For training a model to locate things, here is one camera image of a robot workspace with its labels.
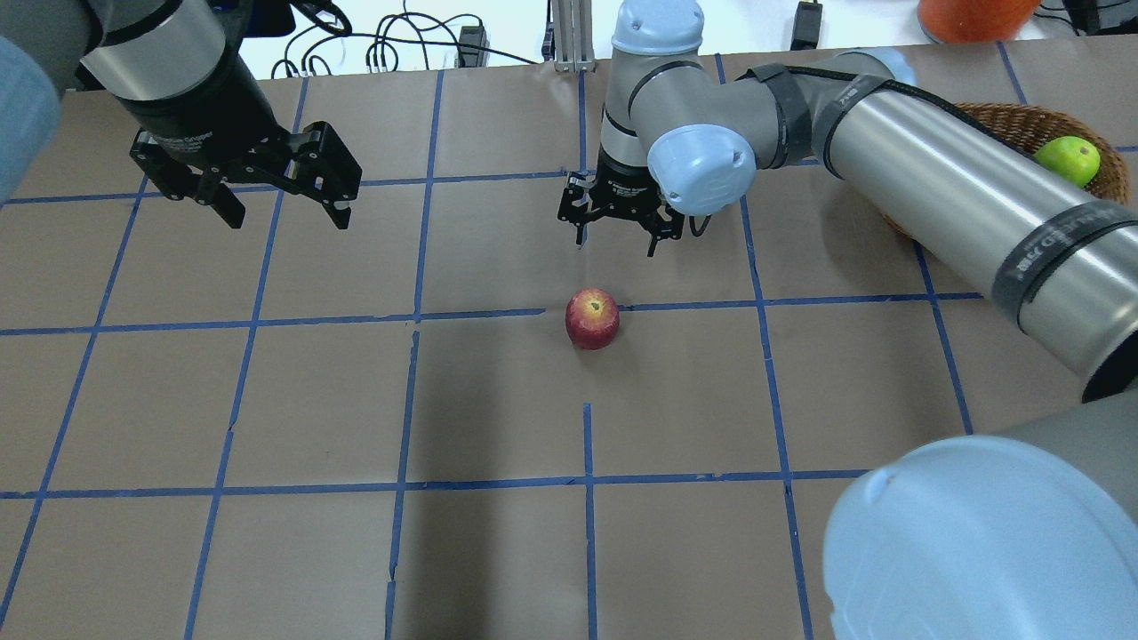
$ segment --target blue tape line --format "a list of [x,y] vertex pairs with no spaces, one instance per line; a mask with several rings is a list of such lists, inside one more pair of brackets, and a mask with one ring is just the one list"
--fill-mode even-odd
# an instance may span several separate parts
[[292,116],[292,133],[300,132],[300,122],[304,117],[304,102],[308,98],[308,79],[300,81],[300,97],[296,101],[296,113]]
[[513,478],[496,481],[442,481],[409,482],[407,491],[489,491],[495,489],[534,489],[538,486],[571,486],[582,484],[582,476],[554,476],[545,478]]
[[430,117],[430,146],[427,151],[427,181],[423,189],[423,218],[419,228],[419,263],[415,268],[415,322],[423,311],[423,271],[427,269],[427,236],[430,232],[430,198],[435,188],[435,154],[438,151],[438,120],[443,110],[443,71],[435,80],[435,106]]
[[633,474],[596,476],[593,484],[693,484],[714,482],[770,482],[781,481],[781,471],[745,471],[732,474]]
[[765,306],[799,306],[810,304],[867,304],[882,302],[913,302],[927,300],[926,294],[889,294],[877,296],[834,296],[765,300]]
[[411,422],[415,407],[415,379],[419,371],[419,331],[411,334],[411,356],[407,362],[407,387],[403,400],[403,435],[399,440],[398,491],[395,494],[395,514],[391,518],[391,551],[388,557],[388,588],[384,618],[384,638],[391,637],[395,621],[395,572],[399,566],[399,543],[403,540],[403,504],[406,497],[407,463],[411,456]]
[[579,162],[577,163],[577,169],[579,171],[585,171],[588,169],[588,157],[587,157],[587,143],[586,143],[587,128],[585,126],[585,72],[577,72],[577,143]]
[[432,178],[436,183],[452,182],[495,182],[500,180],[541,180],[543,178],[564,178],[564,171],[538,171],[534,173],[493,173],[488,175],[452,175]]
[[582,409],[585,422],[585,561],[587,565],[588,640],[596,640],[596,511],[593,507],[593,404]]
[[541,315],[544,309],[501,309],[494,311],[440,311],[423,313],[422,320],[467,320],[471,318],[516,318],[519,315]]
[[391,315],[329,315],[324,318],[278,318],[261,320],[261,327],[302,327],[310,325],[369,325],[374,322],[409,322],[414,320],[410,313],[393,313]]
[[748,309],[758,303],[753,300],[725,300],[711,302],[663,302],[648,304],[621,304],[620,311],[676,311],[692,309]]
[[984,300],[984,296],[976,292],[964,292],[959,294],[937,294],[937,300]]
[[[716,55],[716,71],[719,83],[726,82],[723,71],[723,56]],[[751,269],[751,285],[754,288],[756,309],[759,314],[759,340],[762,344],[762,360],[767,372],[767,388],[770,394],[770,412],[775,424],[775,440],[778,444],[778,469],[783,481],[783,495],[786,502],[786,526],[790,533],[791,557],[794,563],[794,581],[798,584],[798,602],[802,615],[802,631],[807,640],[814,640],[814,626],[810,622],[810,604],[806,592],[806,569],[802,566],[802,549],[798,539],[798,516],[794,511],[793,477],[791,476],[790,454],[786,451],[786,434],[783,429],[782,403],[778,400],[778,381],[775,375],[775,360],[770,351],[770,333],[768,330],[766,298],[762,295],[762,284],[759,280],[758,262],[754,257],[754,240],[751,235],[751,213],[744,195],[739,200],[743,216],[743,238],[747,243],[747,260]]]
[[925,289],[929,293],[932,318],[937,322],[937,334],[940,335],[940,347],[945,352],[945,363],[948,366],[948,375],[953,379],[953,392],[956,394],[956,405],[960,410],[960,421],[964,425],[964,433],[972,435],[972,415],[968,412],[968,402],[964,397],[960,374],[956,369],[956,358],[953,355],[953,345],[948,339],[948,330],[945,328],[945,317],[940,312],[937,288],[933,285],[932,274],[929,272],[929,261],[925,260],[924,248],[920,243],[914,240],[913,248],[917,254],[917,264],[921,265],[921,278],[924,280]]
[[832,469],[824,471],[792,471],[794,479],[846,479],[859,478],[872,469]]
[[55,336],[60,334],[90,334],[93,327],[41,327],[30,329],[0,329],[0,336]]
[[[246,187],[230,187],[230,191],[234,194],[262,194],[267,191],[280,191],[277,187],[272,184],[248,184]],[[162,194],[156,194],[158,197],[165,197]]]
[[311,495],[321,493],[386,493],[398,491],[398,483],[289,484],[270,486],[226,486],[223,495]]
[[1023,95],[1023,87],[1020,85],[1020,79],[1015,76],[1015,69],[1012,68],[1012,59],[1007,56],[1007,48],[1004,47],[1003,42],[996,42],[996,48],[999,49],[999,57],[1004,60],[1004,71],[1007,72],[1008,79],[1012,80],[1012,87],[1015,89],[1015,97],[1020,100],[1021,105],[1028,104],[1028,98]]
[[384,610],[384,640],[391,640],[391,629],[395,626],[395,581],[387,581],[387,607]]
[[723,72],[723,55],[715,55],[715,71],[719,76],[719,84],[727,84],[727,75]]
[[170,486],[154,489],[63,489],[49,491],[49,499],[81,498],[184,498],[213,495],[213,490],[199,486]]
[[8,205],[36,205],[36,204],[48,204],[48,203],[82,203],[90,200],[129,200],[132,198],[138,198],[139,195],[135,194],[94,194],[86,196],[41,196],[38,198],[11,198],[5,206]]
[[[960,292],[950,294],[935,294],[937,300],[983,300],[976,292]],[[800,298],[773,298],[762,302],[766,306],[792,306],[792,305],[823,305],[823,304],[877,304],[891,302],[927,301],[929,294],[885,294],[873,296],[819,296]],[[752,309],[758,303],[751,300],[720,300],[699,302],[662,302],[644,304],[620,305],[620,311],[643,312],[643,311],[677,311],[699,309]],[[547,309],[494,309],[487,311],[438,311],[420,314],[420,320],[465,320],[472,318],[512,318],[520,315],[541,315]],[[364,325],[374,322],[410,322],[414,320],[412,313],[393,313],[390,315],[324,315],[311,318],[275,318],[258,319],[257,327],[296,327],[310,325]],[[94,327],[33,327],[27,329],[0,329],[0,337],[5,336],[44,336],[64,334],[118,334],[131,331],[188,331],[205,329],[248,329],[253,326],[251,320],[217,320],[199,322],[158,322],[148,325],[104,325]]]
[[225,470],[229,468],[229,452],[233,446],[233,432],[225,432],[225,444],[221,450],[221,462],[217,463],[217,478],[211,492],[209,516],[206,518],[206,532],[201,538],[201,552],[198,555],[198,568],[193,574],[193,591],[190,593],[190,608],[185,615],[185,633],[183,640],[193,638],[193,625],[198,620],[198,602],[201,601],[201,585],[206,579],[206,564],[209,561],[209,547],[213,544],[213,532],[217,524],[217,509],[221,507],[222,489],[225,486]]
[[118,252],[115,254],[115,263],[110,268],[107,277],[107,286],[102,292],[102,300],[99,302],[99,312],[96,314],[94,327],[91,336],[86,340],[86,348],[83,351],[83,359],[80,361],[79,371],[75,374],[75,383],[72,385],[71,395],[67,397],[67,408],[64,410],[59,430],[56,433],[56,441],[51,445],[51,454],[48,456],[47,466],[43,469],[43,477],[40,481],[40,489],[35,493],[35,502],[32,504],[32,514],[27,519],[27,527],[24,528],[24,538],[20,539],[19,551],[16,553],[16,561],[13,565],[11,575],[8,577],[8,585],[5,588],[3,600],[0,600],[0,629],[3,629],[3,621],[8,617],[8,607],[11,606],[13,594],[16,592],[16,583],[19,581],[19,572],[24,567],[27,558],[27,549],[32,544],[32,534],[35,533],[35,525],[40,519],[40,510],[47,499],[48,485],[51,484],[51,475],[56,470],[56,462],[59,460],[59,452],[64,445],[64,437],[71,426],[72,416],[75,413],[75,402],[79,400],[80,389],[83,387],[83,379],[86,377],[86,369],[91,363],[91,353],[94,351],[97,333],[102,319],[107,315],[107,306],[110,304],[110,292],[115,288],[118,279],[118,271],[123,265],[123,256],[126,254],[126,244],[131,239],[131,231],[134,229],[134,221],[138,220],[139,205],[142,203],[142,194],[146,191],[147,180],[142,179],[138,191],[134,194],[134,205],[131,206],[131,215],[126,219],[126,228],[123,229],[122,239],[118,241]]
[[[300,99],[297,100],[296,115],[292,117],[292,133],[300,129],[300,116],[304,102],[308,96],[308,79],[300,82]],[[257,278],[257,294],[253,300],[253,319],[249,322],[249,335],[245,342],[245,355],[241,358],[241,370],[237,375],[237,389],[233,392],[233,405],[229,412],[229,428],[232,429],[241,413],[241,400],[245,397],[245,383],[249,375],[249,362],[253,360],[253,345],[257,339],[257,326],[261,322],[261,306],[265,300],[265,284],[269,280],[269,265],[273,259],[273,246],[277,243],[277,228],[281,219],[281,205],[284,204],[284,191],[277,194],[273,205],[273,218],[269,223],[269,236],[265,238],[265,253],[261,259],[261,276]]]
[[[792,471],[794,479],[856,478],[869,469],[820,469]],[[593,484],[694,484],[716,482],[776,482],[782,471],[733,471],[703,474],[632,474],[611,476],[550,476],[489,481],[373,482],[349,484],[289,484],[263,486],[225,486],[222,495],[303,495],[322,493],[387,493],[397,491],[492,491],[500,489],[535,489],[545,486],[579,486]],[[66,489],[48,491],[47,500],[83,498],[183,498],[213,495],[208,486],[171,486],[147,489]],[[0,500],[32,500],[35,491],[0,492]]]
[[361,187],[395,187],[397,184],[424,184],[426,178],[395,178],[388,180],[361,180]]
[[124,334],[143,331],[192,331],[199,329],[248,329],[248,320],[221,320],[217,322],[162,322],[152,325],[108,325],[99,327],[100,334]]

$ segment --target black cable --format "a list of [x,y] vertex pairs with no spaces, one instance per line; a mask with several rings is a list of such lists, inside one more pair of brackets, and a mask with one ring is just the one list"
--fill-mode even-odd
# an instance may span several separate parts
[[277,80],[277,67],[281,65],[284,65],[284,73],[288,74],[288,77],[292,77],[294,74],[300,75],[300,69],[298,69],[296,65],[292,64],[292,60],[280,59],[273,64],[272,71],[269,72],[270,80]]
[[325,60],[320,56],[312,56],[311,58],[308,58],[308,73],[311,73],[312,75],[316,75],[316,65],[315,65],[316,60],[320,60],[321,64],[324,65],[324,69],[328,72],[328,75],[332,75],[332,67],[328,66],[328,60]]
[[[312,55],[313,50],[315,50],[318,47],[321,47],[322,44],[331,42],[332,40],[336,40],[338,38],[372,38],[373,39],[373,38],[376,38],[376,34],[373,34],[373,33],[349,33],[347,35],[329,35],[328,38],[324,38],[323,40],[320,40],[319,42],[316,42],[312,47],[308,47],[308,49],[305,51],[304,56],[300,57],[300,66],[302,67],[304,66],[304,60],[306,60],[308,58],[308,56]],[[405,40],[405,39],[402,39],[402,38],[390,38],[390,36],[388,36],[388,38],[386,38],[384,40],[385,41],[390,41],[390,42],[399,42],[399,43],[403,43],[403,44],[419,44],[418,40]],[[431,40],[426,41],[424,44],[440,46],[440,47],[454,47],[455,46],[454,42],[436,42],[436,41],[431,41]],[[487,54],[494,54],[495,56],[502,56],[503,58],[510,58],[511,60],[518,60],[519,63],[526,63],[527,65],[536,65],[537,64],[534,60],[530,60],[528,58],[522,58],[521,56],[514,56],[513,54],[506,54],[505,51],[498,51],[497,49],[492,49],[489,47],[480,47],[478,44],[461,44],[461,48],[462,49],[472,49],[475,51],[486,51]]]
[[1070,11],[1073,11],[1073,10],[1078,10],[1078,11],[1088,11],[1089,13],[1091,9],[1110,9],[1112,7],[1121,7],[1123,5],[1129,5],[1130,2],[1131,2],[1131,0],[1122,0],[1121,2],[1114,2],[1113,5],[1102,5],[1099,7],[1074,7],[1072,9],[1067,9],[1066,7],[1048,7],[1047,5],[1040,5],[1039,8],[1044,9],[1045,11],[1069,11],[1070,13]]
[[[388,19],[390,19],[391,22],[388,22],[387,23],[387,27],[384,28],[384,23],[386,20],[388,20]],[[376,25],[376,42],[373,42],[373,44],[379,42],[379,39],[380,39],[379,30],[384,28],[384,35],[382,35],[382,38],[387,39],[388,38],[387,34],[390,33],[391,27],[395,26],[395,23],[397,20],[403,20],[403,22],[407,23],[409,25],[411,25],[411,28],[414,30],[415,35],[419,36],[419,44],[420,44],[420,47],[422,47],[422,51],[423,51],[423,67],[426,67],[427,71],[430,71],[430,59],[427,56],[426,39],[423,38],[422,31],[420,31],[419,27],[415,25],[415,23],[412,22],[412,19],[409,17],[409,13],[407,11],[404,11],[404,13],[397,14],[397,15],[393,15],[393,16],[384,16],[382,18],[380,18],[379,24]],[[379,58],[380,58],[380,61],[386,66],[387,65],[387,57],[385,56],[385,54],[386,54],[385,50],[380,50]]]
[[695,216],[694,215],[688,215],[687,216],[687,228],[691,229],[692,237],[693,238],[699,238],[700,236],[702,236],[703,232],[708,230],[708,222],[711,222],[711,216],[710,215],[704,215],[703,216],[703,224],[700,224],[700,228],[696,229],[695,228]]
[[364,64],[368,65],[368,71],[374,71],[374,72],[379,72],[379,71],[399,71],[399,50],[395,48],[395,44],[391,44],[390,42],[388,42],[388,41],[385,40],[385,41],[380,42],[379,46],[380,47],[390,48],[391,49],[391,57],[395,59],[395,61],[393,63],[390,69],[385,69],[384,67],[381,67],[379,65],[379,57],[376,55],[377,47],[376,47],[376,43],[373,42],[370,47],[368,47],[368,50],[364,51],[364,54],[363,54],[363,61],[364,61]]
[[277,77],[275,75],[277,67],[280,66],[281,64],[284,65],[284,73],[288,74],[288,77],[292,77],[292,74],[300,75],[300,69],[298,69],[297,66],[288,59],[288,50],[298,39],[303,38],[310,31],[315,31],[318,28],[320,28],[320,25],[312,25],[308,28],[300,31],[299,33],[289,39],[288,43],[284,44],[284,55],[281,57],[281,59],[277,60],[277,64],[273,65],[273,68],[269,74],[270,79]]
[[1059,20],[1061,23],[1070,26],[1071,31],[1073,31],[1075,35],[1082,35],[1081,33],[1079,33],[1079,27],[1074,26],[1073,22],[1064,18],[1063,16],[1048,16],[1047,14],[1040,14],[1039,11],[1036,11],[1034,14],[1031,15],[1036,16],[1037,18],[1044,18],[1048,20]]

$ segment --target metal stand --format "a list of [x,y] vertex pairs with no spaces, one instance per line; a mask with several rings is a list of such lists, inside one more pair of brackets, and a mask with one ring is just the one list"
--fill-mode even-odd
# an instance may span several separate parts
[[593,71],[592,0],[553,0],[553,68],[562,73]]

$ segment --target black strap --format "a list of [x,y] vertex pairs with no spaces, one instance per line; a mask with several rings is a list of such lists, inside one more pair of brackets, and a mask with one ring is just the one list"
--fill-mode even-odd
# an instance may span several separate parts
[[846,114],[853,108],[853,105],[877,89],[881,89],[887,82],[889,82],[889,79],[881,77],[880,75],[859,75],[851,80],[846,85],[846,89],[842,89],[841,93],[833,101],[822,107],[822,110],[818,113],[818,122],[814,125],[814,155],[826,165],[826,169],[834,177],[841,178],[834,171],[834,165],[830,163],[830,140],[834,137],[834,129],[846,117]]
[[114,31],[108,31],[102,41],[102,46],[114,47],[115,44],[122,44],[123,42],[129,42],[140,35],[150,33],[155,28],[158,28],[162,23],[170,19],[170,16],[173,16],[174,11],[182,6],[182,1],[183,0],[166,0],[157,9],[147,14],[139,22],[121,26]]
[[671,71],[674,68],[679,68],[679,67],[694,67],[694,68],[698,68],[698,69],[702,69],[703,68],[699,64],[693,63],[691,60],[673,60],[670,63],[662,64],[662,65],[655,67],[654,69],[645,73],[644,77],[642,77],[640,80],[640,82],[636,83],[636,87],[633,88],[633,92],[628,96],[628,113],[629,114],[633,113],[633,102],[636,101],[636,95],[640,93],[640,90],[643,89],[645,84],[648,84],[649,82],[652,82],[652,80],[655,76],[660,75],[661,73],[663,73],[666,71]]
[[98,49],[102,42],[102,36],[106,34],[107,25],[102,24],[99,11],[96,11],[94,7],[88,0],[80,0],[80,5],[83,7],[83,11],[86,13],[88,26],[91,28],[91,34],[86,39],[86,48],[83,50],[83,55],[85,56]]
[[787,162],[798,162],[809,156],[813,130],[810,107],[786,65],[760,65],[749,69],[743,77],[753,77],[766,84],[775,97],[778,109],[778,146],[775,157],[764,169],[778,169]]
[[992,282],[992,304],[1016,325],[1020,309],[1069,257],[1103,236],[1138,224],[1138,215],[1111,200],[1075,205],[1042,223],[1004,259]]

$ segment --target light blue joint cap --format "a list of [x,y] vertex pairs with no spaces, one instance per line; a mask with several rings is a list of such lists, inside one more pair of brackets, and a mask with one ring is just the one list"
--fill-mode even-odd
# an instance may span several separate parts
[[48,74],[0,36],[0,204],[8,202],[59,126],[59,97]]
[[899,49],[893,49],[892,47],[871,47],[868,49],[853,49],[852,51],[839,54],[839,56],[848,56],[850,54],[861,54],[871,58],[876,58],[877,61],[889,68],[889,73],[893,74],[893,80],[917,87],[917,72]]
[[637,56],[674,56],[703,43],[703,9],[695,0],[625,0],[612,48]]
[[665,198],[684,215],[711,215],[737,202],[754,182],[754,151],[718,124],[688,124],[661,136],[648,169]]
[[838,500],[839,640],[1138,638],[1138,526],[1065,460],[1001,436],[925,445]]

